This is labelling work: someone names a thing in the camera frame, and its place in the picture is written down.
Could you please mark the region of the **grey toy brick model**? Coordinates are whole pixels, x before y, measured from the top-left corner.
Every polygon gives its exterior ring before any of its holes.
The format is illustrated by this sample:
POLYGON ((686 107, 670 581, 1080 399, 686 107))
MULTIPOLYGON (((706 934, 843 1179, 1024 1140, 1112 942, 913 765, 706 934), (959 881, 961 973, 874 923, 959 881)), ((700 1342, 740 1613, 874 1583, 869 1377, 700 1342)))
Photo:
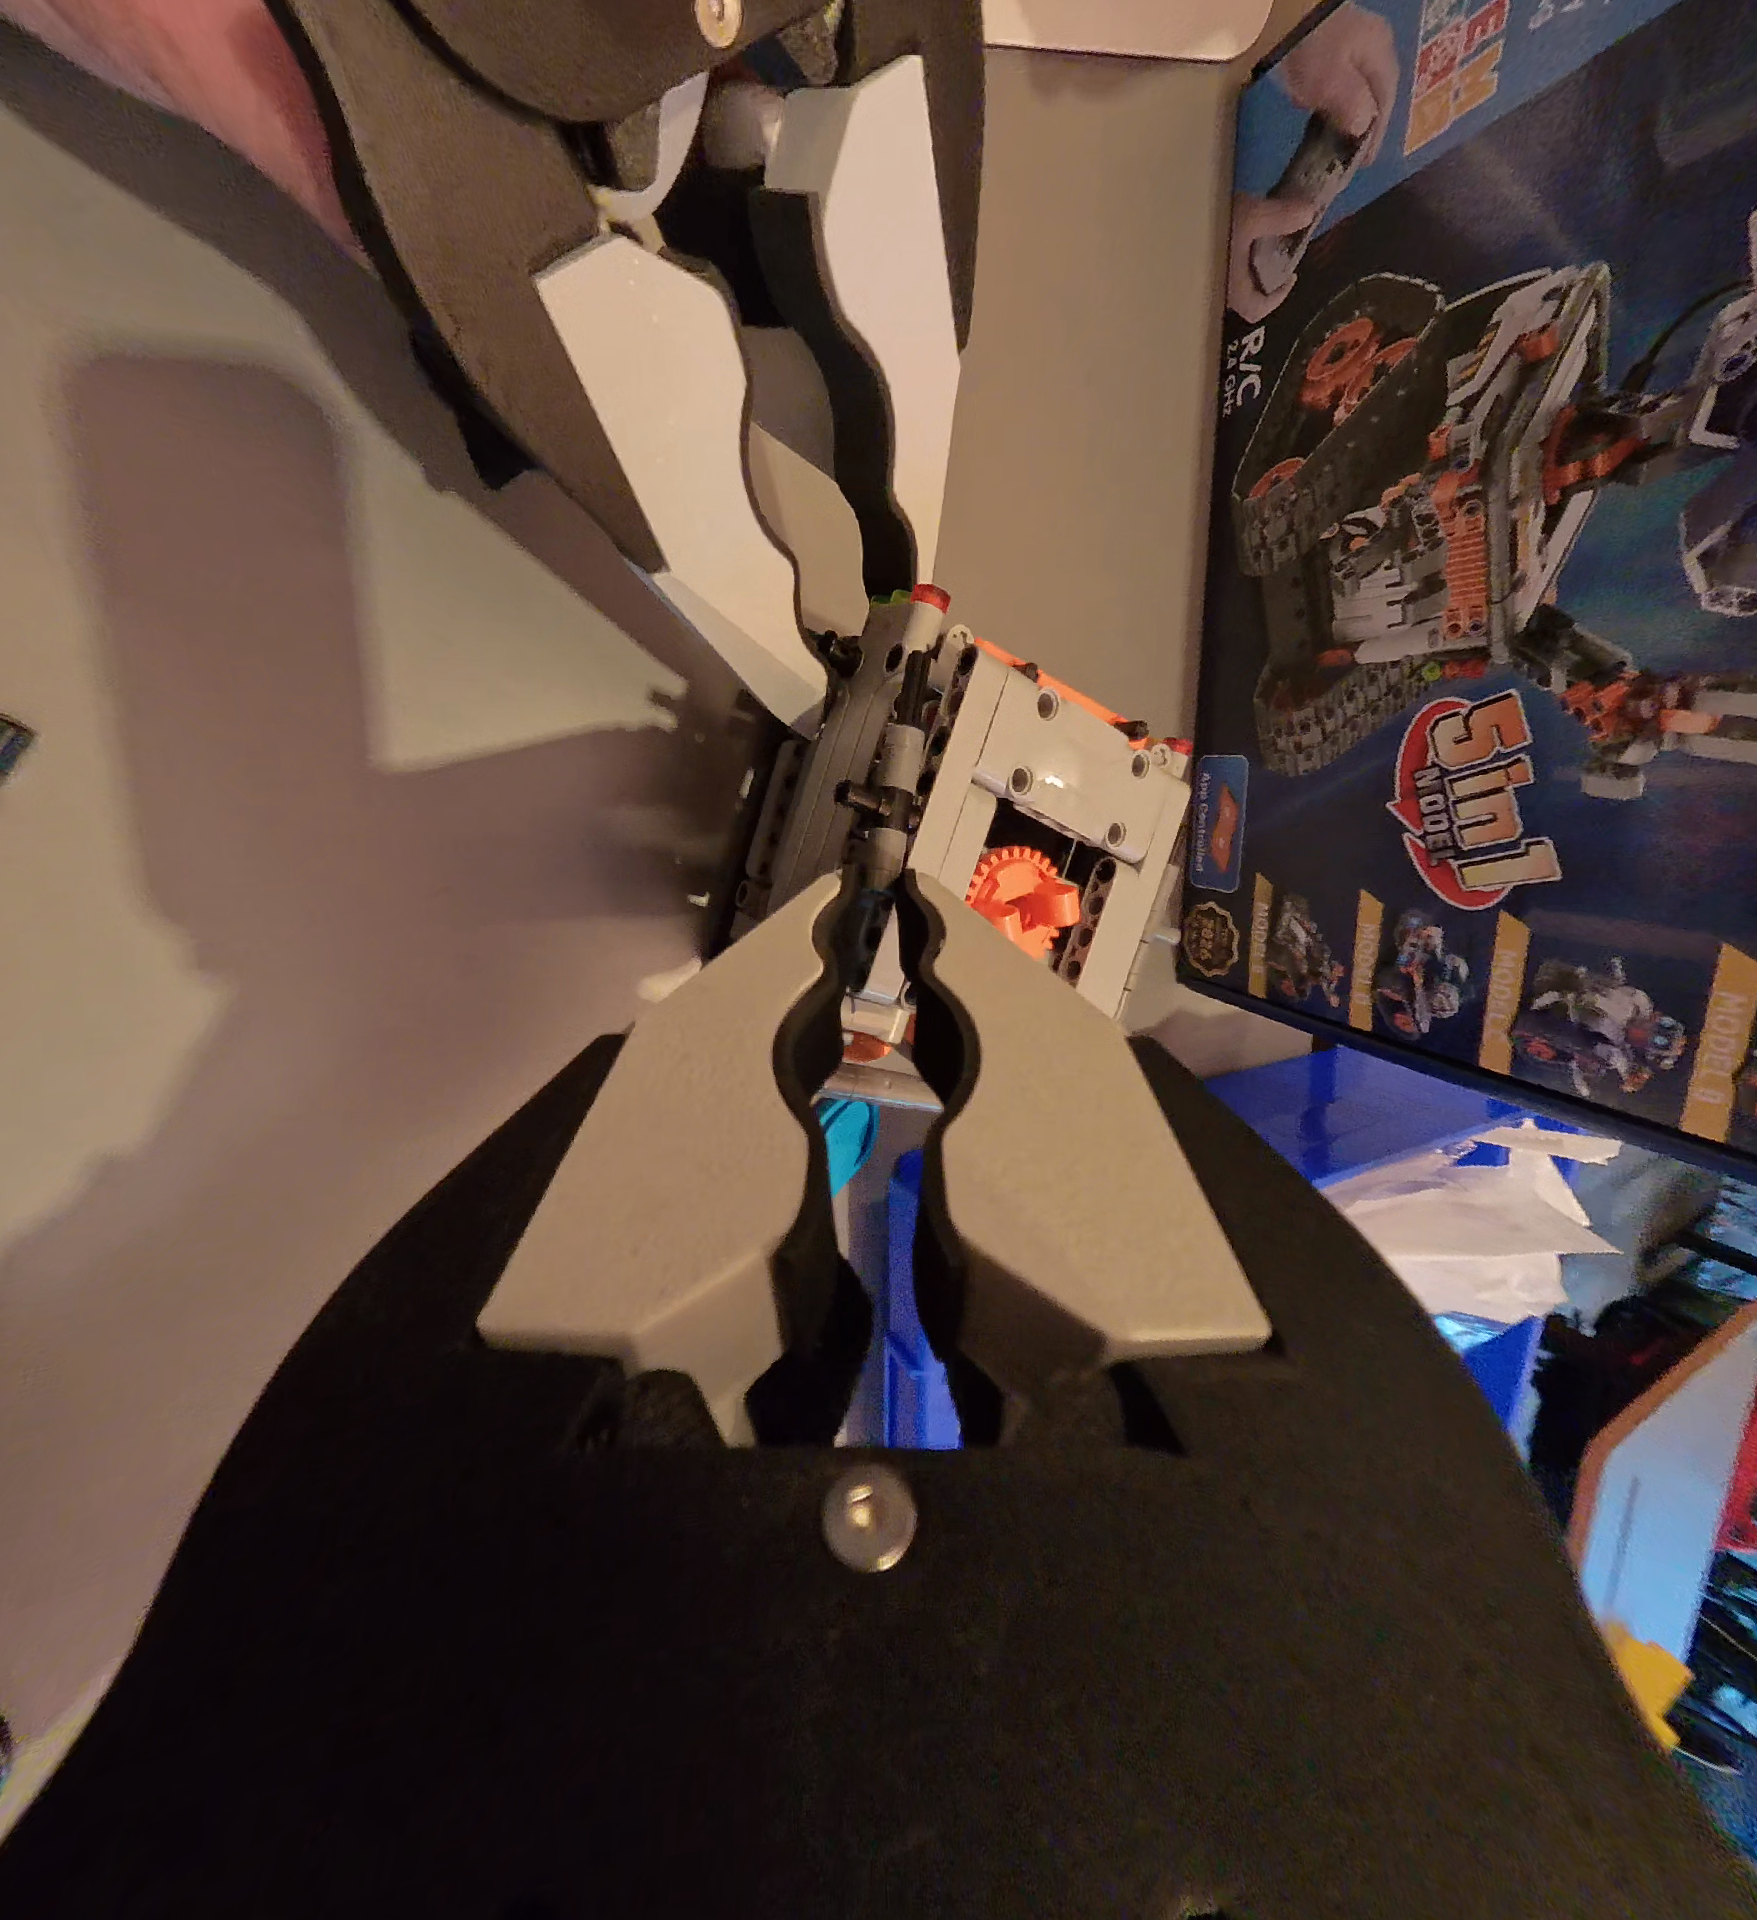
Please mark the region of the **grey toy brick model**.
POLYGON ((845 1066, 910 1071, 913 987, 887 888, 942 886, 1097 1012, 1120 1018, 1168 932, 1185 741, 1153 735, 978 637, 922 584, 818 637, 824 701, 746 792, 714 947, 838 867, 863 888, 845 1066))

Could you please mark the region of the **clear plastic bags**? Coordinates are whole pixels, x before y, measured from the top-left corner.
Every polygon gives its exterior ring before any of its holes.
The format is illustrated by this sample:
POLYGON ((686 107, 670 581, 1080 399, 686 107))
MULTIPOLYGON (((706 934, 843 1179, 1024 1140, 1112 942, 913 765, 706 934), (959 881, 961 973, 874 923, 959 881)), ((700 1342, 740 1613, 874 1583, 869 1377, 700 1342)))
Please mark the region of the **clear plastic bags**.
POLYGON ((1564 1264, 1620 1260, 1572 1173, 1607 1165, 1613 1140, 1498 1123, 1318 1187, 1432 1316, 1509 1327, 1568 1303, 1564 1264))

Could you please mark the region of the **robot kit box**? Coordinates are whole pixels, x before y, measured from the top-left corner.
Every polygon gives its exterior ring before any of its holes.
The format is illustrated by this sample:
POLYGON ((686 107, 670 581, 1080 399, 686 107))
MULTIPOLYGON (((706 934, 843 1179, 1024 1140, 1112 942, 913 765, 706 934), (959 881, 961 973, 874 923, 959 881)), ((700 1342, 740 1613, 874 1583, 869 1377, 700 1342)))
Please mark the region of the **robot kit box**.
POLYGON ((1178 974, 1757 1178, 1757 4, 1233 104, 1178 974))

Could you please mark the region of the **person's left hand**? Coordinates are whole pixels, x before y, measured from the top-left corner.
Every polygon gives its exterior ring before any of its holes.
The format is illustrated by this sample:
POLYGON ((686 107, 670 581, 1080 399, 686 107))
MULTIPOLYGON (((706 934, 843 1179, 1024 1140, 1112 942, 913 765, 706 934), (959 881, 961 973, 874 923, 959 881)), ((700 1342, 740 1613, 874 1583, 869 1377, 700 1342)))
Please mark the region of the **person's left hand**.
POLYGON ((263 2, 0 2, 103 83, 210 130, 356 264, 315 93, 263 2))

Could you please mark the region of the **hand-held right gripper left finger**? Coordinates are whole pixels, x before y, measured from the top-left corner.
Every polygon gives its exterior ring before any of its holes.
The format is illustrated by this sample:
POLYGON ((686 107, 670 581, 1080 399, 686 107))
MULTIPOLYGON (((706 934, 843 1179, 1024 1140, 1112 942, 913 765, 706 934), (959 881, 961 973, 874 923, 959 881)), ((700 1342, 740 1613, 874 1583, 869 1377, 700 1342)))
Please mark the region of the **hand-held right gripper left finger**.
POLYGON ((490 1348, 742 1406, 816 1342, 837 1243, 815 1098, 841 1061, 853 901, 807 888, 633 1022, 480 1309, 490 1348))

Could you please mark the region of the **blue plastic bin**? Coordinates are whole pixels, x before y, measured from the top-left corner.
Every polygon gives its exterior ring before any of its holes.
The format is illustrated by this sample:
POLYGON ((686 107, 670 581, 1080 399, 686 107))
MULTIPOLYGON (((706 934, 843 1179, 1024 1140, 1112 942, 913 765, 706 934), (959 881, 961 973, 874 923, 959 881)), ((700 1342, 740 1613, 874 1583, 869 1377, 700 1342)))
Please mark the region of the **blue plastic bin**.
MULTIPOLYGON (((1226 1073, 1210 1087, 1317 1189, 1498 1123, 1534 1119, 1546 1130, 1582 1132, 1349 1047, 1226 1073)), ((1430 1315, 1516 1443, 1534 1414, 1533 1373, 1548 1315, 1509 1327, 1430 1315)))

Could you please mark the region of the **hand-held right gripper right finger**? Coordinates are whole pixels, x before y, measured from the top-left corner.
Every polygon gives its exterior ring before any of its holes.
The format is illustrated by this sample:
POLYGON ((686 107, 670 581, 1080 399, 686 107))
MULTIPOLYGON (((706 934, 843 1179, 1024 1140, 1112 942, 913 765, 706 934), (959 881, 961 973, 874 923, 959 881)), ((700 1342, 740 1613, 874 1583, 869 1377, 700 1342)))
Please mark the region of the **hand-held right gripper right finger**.
POLYGON ((1263 1349, 1270 1316, 1122 1027, 942 884, 904 880, 896 918, 937 1100, 913 1240, 937 1359, 1035 1402, 1263 1349))

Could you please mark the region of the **white stand base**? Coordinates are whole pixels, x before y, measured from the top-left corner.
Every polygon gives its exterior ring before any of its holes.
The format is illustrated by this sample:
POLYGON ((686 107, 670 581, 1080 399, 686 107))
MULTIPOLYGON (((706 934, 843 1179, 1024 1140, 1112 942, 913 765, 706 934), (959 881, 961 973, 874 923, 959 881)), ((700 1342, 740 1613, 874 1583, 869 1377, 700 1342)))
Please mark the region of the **white stand base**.
POLYGON ((1117 60, 1228 63, 1275 2, 982 2, 986 46, 1117 60))

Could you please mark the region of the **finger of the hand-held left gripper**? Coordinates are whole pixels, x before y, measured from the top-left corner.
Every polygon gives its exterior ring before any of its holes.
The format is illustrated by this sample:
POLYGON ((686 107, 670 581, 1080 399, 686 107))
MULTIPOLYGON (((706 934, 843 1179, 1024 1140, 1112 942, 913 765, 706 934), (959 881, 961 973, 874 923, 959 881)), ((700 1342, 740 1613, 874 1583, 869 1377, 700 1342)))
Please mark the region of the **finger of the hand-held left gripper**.
POLYGON ((786 728, 827 675, 807 616, 856 618, 856 523, 838 485, 751 422, 735 313, 710 278, 603 233, 537 278, 660 556, 652 589, 786 728))
POLYGON ((924 60, 786 94, 768 287, 823 378, 865 594, 930 584, 959 342, 924 60))

